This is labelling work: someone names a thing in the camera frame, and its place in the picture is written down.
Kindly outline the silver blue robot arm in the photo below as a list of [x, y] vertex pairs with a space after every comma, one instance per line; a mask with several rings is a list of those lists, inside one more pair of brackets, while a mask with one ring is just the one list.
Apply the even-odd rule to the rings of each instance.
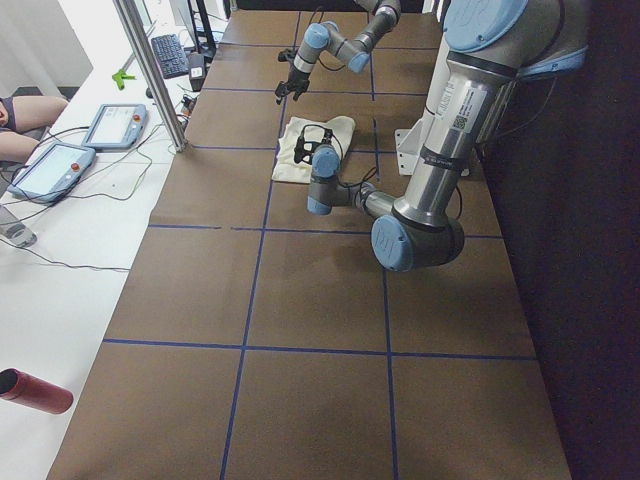
[[399, 134], [399, 151], [415, 162], [405, 193], [393, 197], [368, 183], [342, 183], [340, 158], [322, 141], [308, 152], [308, 210], [364, 210], [374, 218], [375, 256], [389, 270], [454, 260], [464, 232], [446, 209], [475, 146], [491, 138], [518, 81], [583, 64], [589, 16], [586, 1], [451, 2], [423, 116]]
[[401, 17], [401, 2], [356, 1], [356, 4], [372, 14], [372, 19], [353, 39], [348, 39], [333, 21], [310, 23], [303, 35], [301, 45], [282, 50], [279, 62], [289, 64], [286, 81], [280, 81], [275, 89], [276, 103], [293, 93], [293, 100], [307, 91], [309, 77], [321, 54], [326, 51], [339, 60], [349, 70], [360, 73], [368, 64], [371, 52], [381, 38], [391, 32]]

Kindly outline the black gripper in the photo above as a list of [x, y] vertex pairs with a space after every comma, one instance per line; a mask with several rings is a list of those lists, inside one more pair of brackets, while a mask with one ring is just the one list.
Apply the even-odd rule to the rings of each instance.
[[323, 131], [323, 136], [320, 141], [314, 141], [305, 138], [305, 131], [307, 128], [310, 128], [310, 125], [303, 126], [297, 138], [294, 148], [295, 164], [311, 164], [314, 153], [321, 145], [332, 145], [332, 140], [334, 138], [332, 129], [318, 125], [318, 128]]
[[289, 72], [286, 81], [281, 81], [275, 90], [276, 103], [281, 104], [282, 101], [290, 94], [293, 100], [298, 101], [302, 94], [306, 93], [310, 81], [309, 73], [293, 69]]

